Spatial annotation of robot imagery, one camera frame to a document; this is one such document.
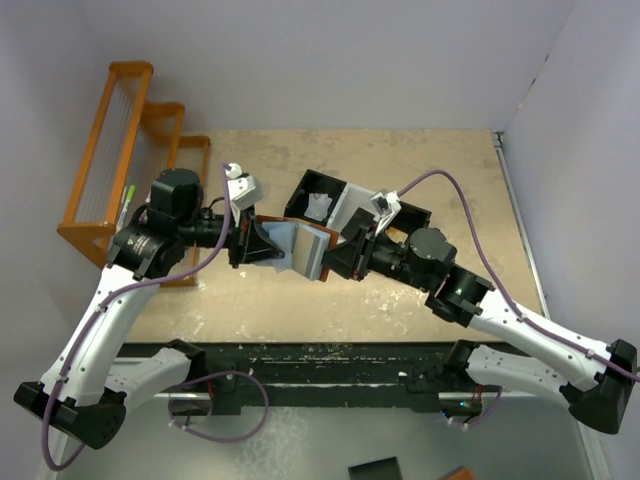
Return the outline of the brown leather card holder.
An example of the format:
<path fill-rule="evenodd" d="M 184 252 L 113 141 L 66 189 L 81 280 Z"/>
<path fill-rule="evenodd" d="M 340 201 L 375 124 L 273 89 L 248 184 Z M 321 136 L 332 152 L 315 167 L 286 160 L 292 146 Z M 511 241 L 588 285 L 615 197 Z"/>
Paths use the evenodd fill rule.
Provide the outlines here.
<path fill-rule="evenodd" d="M 259 215 L 257 220 L 266 231 L 267 239 L 279 247 L 284 256 L 259 260 L 254 262 L 255 266 L 271 267 L 277 273 L 291 270 L 309 281 L 328 279 L 329 268 L 323 265 L 323 256 L 337 245 L 336 231 L 295 218 Z"/>

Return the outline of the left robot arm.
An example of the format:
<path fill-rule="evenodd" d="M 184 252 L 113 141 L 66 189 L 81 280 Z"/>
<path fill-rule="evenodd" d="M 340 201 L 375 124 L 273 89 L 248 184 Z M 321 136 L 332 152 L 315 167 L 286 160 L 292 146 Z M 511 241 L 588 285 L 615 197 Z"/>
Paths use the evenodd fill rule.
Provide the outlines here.
<path fill-rule="evenodd" d="M 206 354 L 173 340 L 130 374 L 114 361 L 138 315 L 163 283 L 178 280 L 172 269 L 191 247 L 227 250 L 232 266 L 284 254 L 259 226 L 254 210 L 259 182 L 237 164 L 221 168 L 224 212 L 203 205 L 199 175 L 189 169 L 161 172 L 146 201 L 132 212 L 107 253 L 96 292 L 71 339 L 39 381 L 23 382 L 15 402 L 51 428 L 98 450 L 121 428 L 126 415 L 155 394 L 178 386 L 202 387 Z"/>

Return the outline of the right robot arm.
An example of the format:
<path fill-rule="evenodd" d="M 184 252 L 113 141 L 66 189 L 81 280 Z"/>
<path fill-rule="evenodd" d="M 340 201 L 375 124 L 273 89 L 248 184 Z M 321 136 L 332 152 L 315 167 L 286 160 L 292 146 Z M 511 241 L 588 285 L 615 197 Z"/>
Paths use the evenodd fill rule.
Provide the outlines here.
<path fill-rule="evenodd" d="M 557 402 L 584 425 L 615 435 L 638 381 L 637 350 L 571 331 L 513 301 L 497 283 L 459 266 L 457 250 L 436 228 L 423 227 L 398 244 L 369 228 L 328 250 L 324 266 L 343 278 L 379 273 L 427 295 L 425 305 L 449 323 L 492 335 L 511 355 L 459 341 L 445 366 L 456 391 L 495 385 Z"/>

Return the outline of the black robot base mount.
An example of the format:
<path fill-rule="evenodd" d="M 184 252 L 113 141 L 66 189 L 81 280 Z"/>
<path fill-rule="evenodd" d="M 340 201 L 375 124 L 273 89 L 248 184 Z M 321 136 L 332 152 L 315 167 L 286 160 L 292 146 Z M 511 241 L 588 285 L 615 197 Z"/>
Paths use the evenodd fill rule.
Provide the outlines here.
<path fill-rule="evenodd" d="M 197 343 L 197 385 L 161 394 L 185 412 L 200 402 L 216 415 L 244 407 L 403 408 L 480 415 L 492 386 L 445 365 L 450 342 Z M 206 381 L 204 375 L 221 373 Z"/>

